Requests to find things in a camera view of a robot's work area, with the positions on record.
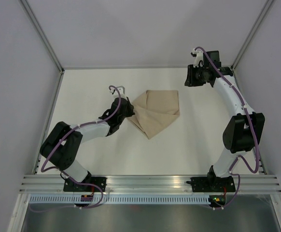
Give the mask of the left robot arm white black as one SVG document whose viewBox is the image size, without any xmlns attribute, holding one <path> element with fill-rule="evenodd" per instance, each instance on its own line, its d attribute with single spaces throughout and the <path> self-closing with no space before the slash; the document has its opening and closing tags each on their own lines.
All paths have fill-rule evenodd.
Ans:
<svg viewBox="0 0 281 232">
<path fill-rule="evenodd" d="M 77 160 L 76 155 L 82 143 L 99 137 L 113 135 L 119 130 L 125 118 L 133 116 L 134 106 L 126 96 L 116 97 L 98 121 L 78 127 L 71 132 L 72 126 L 61 121 L 50 132 L 40 148 L 40 154 L 65 175 L 65 192 L 90 192 L 105 190 L 100 181 L 92 178 L 92 174 L 86 170 Z"/>
</svg>

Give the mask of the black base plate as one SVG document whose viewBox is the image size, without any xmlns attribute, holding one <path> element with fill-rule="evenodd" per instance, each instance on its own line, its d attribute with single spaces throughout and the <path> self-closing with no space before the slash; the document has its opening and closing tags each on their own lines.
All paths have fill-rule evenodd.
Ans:
<svg viewBox="0 0 281 232">
<path fill-rule="evenodd" d="M 107 178 L 103 176 L 93 176 L 90 180 L 86 180 L 85 183 L 90 185 L 77 184 L 71 180 L 71 178 L 65 179 L 63 191 L 64 192 L 104 192 L 107 186 Z"/>
<path fill-rule="evenodd" d="M 194 193 L 222 193 L 222 192 L 235 192 L 235 183 L 232 177 L 220 178 L 209 180 L 207 177 L 191 177 L 186 181 L 192 188 Z"/>
</svg>

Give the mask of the aluminium front rail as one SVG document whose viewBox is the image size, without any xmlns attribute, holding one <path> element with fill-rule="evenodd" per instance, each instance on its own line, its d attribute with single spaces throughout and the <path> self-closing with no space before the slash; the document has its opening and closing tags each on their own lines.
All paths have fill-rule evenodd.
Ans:
<svg viewBox="0 0 281 232">
<path fill-rule="evenodd" d="M 201 175 L 107 175 L 105 191 L 111 194 L 181 194 L 192 193 L 187 181 Z M 235 186 L 240 183 L 239 194 L 281 194 L 275 175 L 243 174 L 240 180 L 233 177 Z M 65 181 L 55 174 L 25 175 L 18 187 L 19 193 L 62 193 Z"/>
</svg>

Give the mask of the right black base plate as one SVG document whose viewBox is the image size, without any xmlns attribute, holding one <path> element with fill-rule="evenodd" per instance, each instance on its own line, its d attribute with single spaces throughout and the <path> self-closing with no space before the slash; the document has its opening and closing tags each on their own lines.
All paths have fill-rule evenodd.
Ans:
<svg viewBox="0 0 281 232">
<path fill-rule="evenodd" d="M 207 177 L 191 177 L 186 181 L 192 188 L 194 193 L 222 193 L 222 192 L 235 192 L 235 183 L 232 177 L 220 178 L 209 180 Z"/>
</svg>

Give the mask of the beige cloth napkin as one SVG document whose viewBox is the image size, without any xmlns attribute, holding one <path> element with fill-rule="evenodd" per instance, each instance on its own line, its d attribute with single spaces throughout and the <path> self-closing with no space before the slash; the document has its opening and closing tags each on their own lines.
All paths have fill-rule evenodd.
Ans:
<svg viewBox="0 0 281 232">
<path fill-rule="evenodd" d="M 180 116 L 177 90 L 147 90 L 132 105 L 134 115 L 128 120 L 149 140 Z"/>
</svg>

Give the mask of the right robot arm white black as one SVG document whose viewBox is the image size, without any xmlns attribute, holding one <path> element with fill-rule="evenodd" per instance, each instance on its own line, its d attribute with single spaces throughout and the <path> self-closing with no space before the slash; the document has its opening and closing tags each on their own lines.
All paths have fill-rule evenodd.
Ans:
<svg viewBox="0 0 281 232">
<path fill-rule="evenodd" d="M 206 52 L 197 47 L 191 52 L 194 63 L 187 67 L 186 87 L 200 87 L 210 84 L 224 100 L 230 120 L 222 139 L 224 149 L 206 177 L 191 177 L 187 184 L 197 192 L 235 192 L 235 174 L 232 172 L 242 159 L 253 174 L 258 172 L 261 140 L 265 116 L 256 113 L 241 94 L 234 74 L 229 67 L 223 67 L 219 51 Z"/>
</svg>

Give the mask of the left aluminium frame post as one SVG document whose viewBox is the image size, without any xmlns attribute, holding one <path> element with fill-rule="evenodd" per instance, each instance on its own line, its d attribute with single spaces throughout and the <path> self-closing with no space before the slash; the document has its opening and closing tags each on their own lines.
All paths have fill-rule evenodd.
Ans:
<svg viewBox="0 0 281 232">
<path fill-rule="evenodd" d="M 27 0 L 19 0 L 20 5 L 25 11 L 25 14 L 27 15 L 28 19 L 30 20 L 31 24 L 33 25 L 38 37 L 40 38 L 44 48 L 46 49 L 48 55 L 50 56 L 50 59 L 58 69 L 60 73 L 64 72 L 64 68 L 61 65 L 54 49 L 52 48 L 46 34 L 44 33 L 32 7 L 30 6 L 29 2 Z"/>
</svg>

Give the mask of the right aluminium frame post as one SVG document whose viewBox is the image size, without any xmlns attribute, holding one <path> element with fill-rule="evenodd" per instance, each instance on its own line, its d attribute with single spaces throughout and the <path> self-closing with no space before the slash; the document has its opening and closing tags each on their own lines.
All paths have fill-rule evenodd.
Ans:
<svg viewBox="0 0 281 232">
<path fill-rule="evenodd" d="M 261 11 L 259 12 L 256 20 L 254 21 L 248 35 L 246 36 L 242 46 L 240 47 L 240 50 L 238 51 L 232 65 L 231 65 L 232 70 L 235 70 L 236 67 L 239 65 L 243 55 L 246 53 L 247 49 L 249 48 L 250 43 L 252 42 L 255 35 L 261 28 L 262 23 L 264 22 L 265 18 L 269 14 L 269 12 L 275 2 L 276 2 L 275 0 L 266 0 L 265 1 Z"/>
</svg>

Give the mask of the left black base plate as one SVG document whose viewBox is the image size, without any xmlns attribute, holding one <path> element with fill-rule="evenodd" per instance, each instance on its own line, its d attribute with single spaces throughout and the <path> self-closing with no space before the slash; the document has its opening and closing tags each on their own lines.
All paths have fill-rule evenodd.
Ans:
<svg viewBox="0 0 281 232">
<path fill-rule="evenodd" d="M 71 180 L 71 178 L 65 179 L 63 191 L 64 192 L 104 192 L 107 186 L 107 178 L 103 176 L 93 176 L 90 180 L 86 180 L 85 183 L 90 185 L 77 184 Z"/>
</svg>

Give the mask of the aluminium frame post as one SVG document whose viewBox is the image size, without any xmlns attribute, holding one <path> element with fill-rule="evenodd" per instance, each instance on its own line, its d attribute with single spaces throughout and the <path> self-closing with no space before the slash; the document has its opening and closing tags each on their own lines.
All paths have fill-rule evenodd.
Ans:
<svg viewBox="0 0 281 232">
<path fill-rule="evenodd" d="M 30 20 L 31 24 L 33 25 L 38 37 L 40 38 L 44 48 L 46 49 L 48 55 L 50 56 L 50 59 L 58 69 L 60 73 L 64 72 L 64 68 L 61 65 L 54 49 L 52 48 L 46 34 L 44 33 L 32 7 L 30 6 L 29 2 L 27 0 L 19 0 L 20 5 L 25 11 L 25 14 L 27 15 L 28 19 Z"/>
<path fill-rule="evenodd" d="M 238 51 L 232 65 L 231 65 L 232 70 L 235 70 L 236 67 L 239 65 L 243 55 L 246 53 L 247 49 L 249 48 L 250 43 L 252 42 L 255 35 L 261 28 L 262 23 L 264 22 L 265 18 L 269 14 L 269 12 L 275 2 L 276 2 L 275 0 L 266 0 L 265 1 L 261 11 L 259 12 L 256 20 L 254 21 L 248 35 L 246 36 L 242 46 L 240 47 L 240 50 Z"/>
</svg>

